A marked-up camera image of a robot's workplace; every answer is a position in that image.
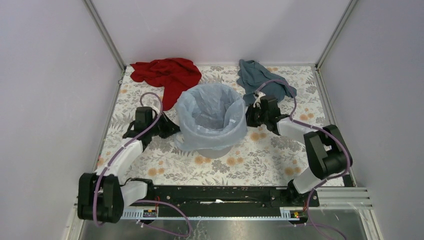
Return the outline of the grey plastic trash bin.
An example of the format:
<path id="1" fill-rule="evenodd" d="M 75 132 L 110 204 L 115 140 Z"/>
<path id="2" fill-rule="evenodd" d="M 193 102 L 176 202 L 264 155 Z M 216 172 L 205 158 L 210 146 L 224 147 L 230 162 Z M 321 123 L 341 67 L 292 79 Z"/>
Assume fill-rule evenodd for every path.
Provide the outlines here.
<path id="1" fill-rule="evenodd" d="M 228 146 L 226 148 L 218 149 L 218 150 L 216 150 L 216 149 L 198 149 L 197 152 L 205 158 L 218 159 L 218 158 L 221 158 L 221 157 L 227 155 L 231 151 L 232 148 L 233 148 L 232 146 Z"/>

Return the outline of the light blue plastic trash bag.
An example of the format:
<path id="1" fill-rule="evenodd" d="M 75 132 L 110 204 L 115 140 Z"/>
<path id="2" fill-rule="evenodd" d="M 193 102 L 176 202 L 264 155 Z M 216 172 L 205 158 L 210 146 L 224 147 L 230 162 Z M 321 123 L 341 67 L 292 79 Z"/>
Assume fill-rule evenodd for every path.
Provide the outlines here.
<path id="1" fill-rule="evenodd" d="M 228 85 L 194 86 L 180 95 L 174 107 L 180 128 L 174 143 L 182 151 L 223 150 L 248 133 L 246 103 Z"/>

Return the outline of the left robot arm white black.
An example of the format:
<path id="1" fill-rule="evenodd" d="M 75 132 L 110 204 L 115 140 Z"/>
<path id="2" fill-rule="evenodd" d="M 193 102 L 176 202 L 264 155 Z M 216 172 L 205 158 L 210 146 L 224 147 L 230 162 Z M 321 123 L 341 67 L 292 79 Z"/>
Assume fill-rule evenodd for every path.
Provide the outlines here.
<path id="1" fill-rule="evenodd" d="M 122 145 L 112 158 L 93 173 L 83 173 L 78 181 L 77 216 L 96 223 L 117 223 L 124 209 L 139 201 L 148 206 L 157 199 L 151 179 L 130 178 L 120 183 L 131 164 L 138 159 L 153 137 L 166 139 L 180 128 L 165 113 L 142 106 L 135 111 L 122 136 Z"/>

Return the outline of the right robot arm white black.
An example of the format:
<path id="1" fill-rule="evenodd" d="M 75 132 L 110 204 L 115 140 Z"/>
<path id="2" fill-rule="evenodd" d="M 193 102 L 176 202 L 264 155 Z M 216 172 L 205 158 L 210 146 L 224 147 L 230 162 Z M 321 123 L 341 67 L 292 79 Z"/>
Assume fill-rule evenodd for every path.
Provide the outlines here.
<path id="1" fill-rule="evenodd" d="M 323 128 L 295 120 L 291 114 L 282 114 L 275 97 L 265 95 L 250 104 L 246 112 L 249 127 L 265 125 L 267 130 L 304 144 L 308 167 L 288 185 L 287 201 L 301 205 L 307 194 L 330 179 L 344 176 L 352 165 L 339 128 L 327 125 Z"/>

